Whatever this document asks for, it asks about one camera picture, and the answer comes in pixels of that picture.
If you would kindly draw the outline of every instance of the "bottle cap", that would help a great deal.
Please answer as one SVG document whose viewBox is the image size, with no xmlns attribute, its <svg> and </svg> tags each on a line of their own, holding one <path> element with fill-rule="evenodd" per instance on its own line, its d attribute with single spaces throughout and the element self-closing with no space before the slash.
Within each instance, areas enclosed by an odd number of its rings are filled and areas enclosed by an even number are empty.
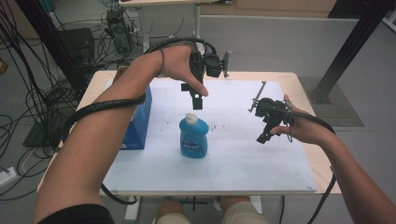
<svg viewBox="0 0 396 224">
<path fill-rule="evenodd" d="M 187 113 L 186 114 L 186 122 L 190 125 L 195 125 L 198 121 L 198 117 L 195 114 Z"/>
</svg>

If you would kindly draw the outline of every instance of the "blue box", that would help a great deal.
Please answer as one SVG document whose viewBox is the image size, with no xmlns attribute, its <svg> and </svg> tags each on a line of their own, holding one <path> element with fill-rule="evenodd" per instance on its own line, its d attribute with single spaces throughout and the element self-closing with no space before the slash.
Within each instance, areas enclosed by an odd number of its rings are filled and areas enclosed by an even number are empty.
<svg viewBox="0 0 396 224">
<path fill-rule="evenodd" d="M 126 70 L 126 67 L 120 68 L 117 71 L 116 80 Z M 146 102 L 136 107 L 136 111 L 132 115 L 126 130 L 124 139 L 120 150 L 137 150 L 144 149 L 146 143 L 146 136 L 149 126 L 149 114 L 151 110 L 151 91 L 149 86 L 146 88 Z"/>
</svg>

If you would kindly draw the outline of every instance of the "blue bottle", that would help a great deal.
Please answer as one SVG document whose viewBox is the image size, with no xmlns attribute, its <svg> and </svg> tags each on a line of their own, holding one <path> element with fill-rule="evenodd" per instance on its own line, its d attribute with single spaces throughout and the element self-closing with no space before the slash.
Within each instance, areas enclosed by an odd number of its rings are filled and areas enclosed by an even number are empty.
<svg viewBox="0 0 396 224">
<path fill-rule="evenodd" d="M 183 156 L 202 158 L 207 153 L 207 124 L 195 114 L 187 113 L 180 124 L 180 149 Z"/>
</svg>

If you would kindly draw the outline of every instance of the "hand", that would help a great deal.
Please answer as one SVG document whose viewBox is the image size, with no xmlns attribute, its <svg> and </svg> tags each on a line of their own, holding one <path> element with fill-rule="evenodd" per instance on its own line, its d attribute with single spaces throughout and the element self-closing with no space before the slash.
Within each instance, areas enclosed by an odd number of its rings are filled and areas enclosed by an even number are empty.
<svg viewBox="0 0 396 224">
<path fill-rule="evenodd" d="M 284 99 L 285 103 L 288 105 L 290 103 L 289 96 L 285 94 Z M 291 109 L 296 112 L 308 114 L 306 111 L 303 111 L 296 106 L 293 106 Z M 273 128 L 270 133 L 290 134 L 290 128 L 277 126 Z M 311 120 L 303 118 L 294 118 L 294 125 L 291 127 L 291 135 L 301 142 L 316 144 L 320 147 L 326 147 L 334 139 L 334 137 L 336 137 L 335 134 L 330 132 L 325 127 L 316 124 Z"/>
<path fill-rule="evenodd" d="M 203 96 L 208 92 L 205 86 L 199 82 L 190 70 L 190 46 L 173 46 L 163 49 L 164 62 L 162 73 L 174 80 L 181 80 L 189 84 Z"/>
</svg>

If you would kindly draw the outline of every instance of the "gray floor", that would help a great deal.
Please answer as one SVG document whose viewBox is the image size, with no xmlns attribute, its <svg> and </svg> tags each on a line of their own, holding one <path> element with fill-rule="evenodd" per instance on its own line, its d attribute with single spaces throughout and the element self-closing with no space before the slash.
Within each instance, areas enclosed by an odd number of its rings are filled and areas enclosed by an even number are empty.
<svg viewBox="0 0 396 224">
<path fill-rule="evenodd" d="M 202 17 L 201 37 L 213 44 L 219 54 L 226 49 L 233 52 L 231 71 L 293 72 L 299 77 L 321 77 L 341 48 L 356 21 L 300 20 L 248 17 Z M 35 48 L 42 55 L 40 48 Z M 337 134 L 361 163 L 362 167 L 396 203 L 396 125 L 395 34 L 380 24 L 345 71 L 338 82 L 348 101 L 360 116 L 364 127 L 337 128 Z M 7 52 L 0 51 L 9 59 Z M 37 64 L 31 64 L 38 71 Z M 37 82 L 46 87 L 40 72 Z M 26 89 L 12 64 L 0 76 L 0 114 L 18 117 L 24 110 Z M 18 125 L 1 166 L 16 166 L 18 158 L 27 150 L 21 141 L 32 127 L 33 120 L 24 119 Z M 25 166 L 35 163 L 29 160 Z M 25 178 L 0 200 L 22 195 L 34 189 L 41 175 Z M 139 223 L 150 223 L 163 198 L 144 198 Z M 185 204 L 194 223 L 219 223 L 221 213 L 213 209 L 210 198 L 202 198 L 209 205 L 199 205 L 192 211 Z M 287 196 L 283 223 L 305 223 L 318 204 L 319 196 Z M 31 223 L 35 193 L 18 200 L 0 202 L 0 223 Z M 125 207 L 105 199 L 116 223 L 121 223 Z M 262 210 L 270 223 L 277 223 L 280 213 L 279 196 L 262 196 Z M 318 215 L 316 223 L 352 223 L 342 196 L 331 195 Z"/>
</svg>

